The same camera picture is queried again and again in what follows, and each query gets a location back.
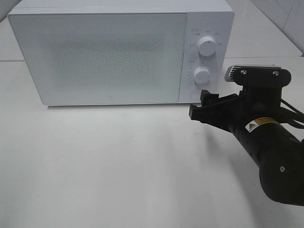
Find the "white tabletop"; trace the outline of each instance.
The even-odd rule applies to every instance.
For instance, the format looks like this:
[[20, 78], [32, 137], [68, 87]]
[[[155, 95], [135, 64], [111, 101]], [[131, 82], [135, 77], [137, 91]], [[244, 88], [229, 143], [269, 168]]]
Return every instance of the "white tabletop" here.
[[[227, 0], [235, 12], [226, 58], [298, 57], [302, 52], [250, 1]], [[23, 60], [7, 19], [0, 23], [0, 61]]]
[[[304, 110], [304, 58], [231, 58], [224, 70], [248, 63], [289, 69], [283, 97]], [[24, 62], [0, 72], [1, 228], [304, 226], [304, 208], [268, 199], [234, 136], [191, 121], [188, 105], [48, 108]]]

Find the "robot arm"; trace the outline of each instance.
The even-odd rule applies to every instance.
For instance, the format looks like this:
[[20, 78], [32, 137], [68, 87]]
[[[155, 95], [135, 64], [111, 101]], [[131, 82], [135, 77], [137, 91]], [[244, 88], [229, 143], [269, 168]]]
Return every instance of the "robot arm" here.
[[304, 143], [281, 125], [304, 129], [304, 114], [281, 99], [290, 73], [276, 66], [232, 66], [225, 79], [243, 86], [239, 95], [219, 98], [203, 90], [202, 106], [191, 105], [190, 118], [234, 134], [258, 165], [270, 199], [304, 206]]

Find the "yellow warning label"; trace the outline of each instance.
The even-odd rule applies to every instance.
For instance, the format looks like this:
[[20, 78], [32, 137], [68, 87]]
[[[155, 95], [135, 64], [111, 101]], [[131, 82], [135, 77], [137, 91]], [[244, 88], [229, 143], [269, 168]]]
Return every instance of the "yellow warning label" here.
[[267, 124], [267, 123], [277, 123], [277, 121], [275, 121], [273, 118], [270, 118], [270, 117], [257, 118], [257, 119], [255, 119], [255, 122], [258, 125], [263, 125], [263, 124]]
[[250, 121], [245, 128], [249, 131], [252, 132], [254, 129], [258, 128], [259, 126], [263, 125], [263, 124], [269, 124], [269, 123], [278, 123], [277, 121], [275, 121], [273, 118], [270, 117], [260, 117], [257, 118], [253, 121]]

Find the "timer knob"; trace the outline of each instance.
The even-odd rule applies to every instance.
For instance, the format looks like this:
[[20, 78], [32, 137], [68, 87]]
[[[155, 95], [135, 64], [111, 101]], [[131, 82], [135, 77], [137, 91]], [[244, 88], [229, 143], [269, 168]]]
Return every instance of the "timer knob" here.
[[209, 69], [206, 67], [196, 68], [195, 71], [193, 72], [193, 78], [197, 84], [207, 83], [210, 80], [210, 76], [211, 73]]
[[206, 35], [199, 39], [198, 49], [202, 56], [211, 56], [217, 47], [217, 41], [212, 35]]

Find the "black cable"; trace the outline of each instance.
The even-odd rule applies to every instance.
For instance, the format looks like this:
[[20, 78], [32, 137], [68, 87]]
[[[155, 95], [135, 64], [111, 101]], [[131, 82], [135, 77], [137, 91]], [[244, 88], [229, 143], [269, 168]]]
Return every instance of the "black cable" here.
[[304, 123], [304, 115], [300, 115], [298, 113], [295, 113], [295, 112], [293, 112], [289, 109], [283, 108], [283, 107], [280, 107], [280, 109], [278, 109], [277, 112], [279, 114], [281, 114], [282, 116], [286, 116], [289, 119]]
[[295, 111], [296, 113], [300, 114], [300, 115], [303, 115], [304, 116], [304, 113], [302, 113], [301, 111], [297, 110], [295, 107], [293, 107], [291, 104], [289, 104], [287, 101], [281, 99], [281, 102], [283, 104], [285, 104], [288, 108], [290, 108], [291, 110]]
[[295, 127], [298, 129], [304, 129], [304, 125], [297, 123], [295, 120], [289, 120], [289, 121], [287, 121], [287, 123], [292, 127]]

